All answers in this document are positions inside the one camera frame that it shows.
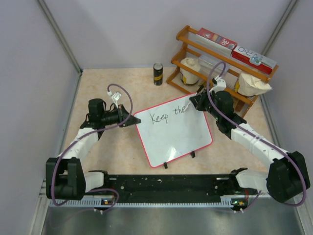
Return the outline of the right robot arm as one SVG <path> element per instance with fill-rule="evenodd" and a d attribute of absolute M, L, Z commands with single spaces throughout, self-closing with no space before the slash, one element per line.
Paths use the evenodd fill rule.
<path fill-rule="evenodd" d="M 295 206 L 305 203 L 311 183 L 305 158 L 300 152 L 286 151 L 259 135 L 244 118 L 234 112 L 233 99 L 227 91 L 208 92 L 200 87 L 189 100 L 196 110 L 211 114 L 221 133 L 249 150 L 267 168 L 267 172 L 246 168 L 238 170 L 235 177 L 228 181 L 232 193 L 238 194 L 245 188 L 252 188 L 268 193 L 285 205 L 289 205 L 289 200 L 299 195 L 302 195 L 302 199 Z"/>

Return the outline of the pink framed whiteboard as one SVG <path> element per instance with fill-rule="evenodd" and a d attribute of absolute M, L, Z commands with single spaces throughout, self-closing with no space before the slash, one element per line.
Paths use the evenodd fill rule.
<path fill-rule="evenodd" d="M 213 138 L 205 113 L 192 104 L 184 112 L 189 94 L 136 112 L 136 125 L 143 149 L 152 168 L 212 144 Z"/>

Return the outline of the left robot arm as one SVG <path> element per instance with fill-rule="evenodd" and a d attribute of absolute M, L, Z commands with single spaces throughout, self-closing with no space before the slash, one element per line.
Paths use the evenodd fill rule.
<path fill-rule="evenodd" d="M 94 170 L 84 173 L 82 160 L 96 144 L 104 129 L 113 126 L 127 127 L 141 123 L 141 119 L 129 114 L 121 105 L 113 105 L 112 110 L 105 110 L 106 103 L 100 98 L 91 99 L 89 112 L 78 134 L 58 157 L 49 158 L 45 164 L 46 196 L 49 199 L 81 200 L 95 189 L 100 194 L 110 191 L 111 183 L 105 179 L 106 172 Z"/>

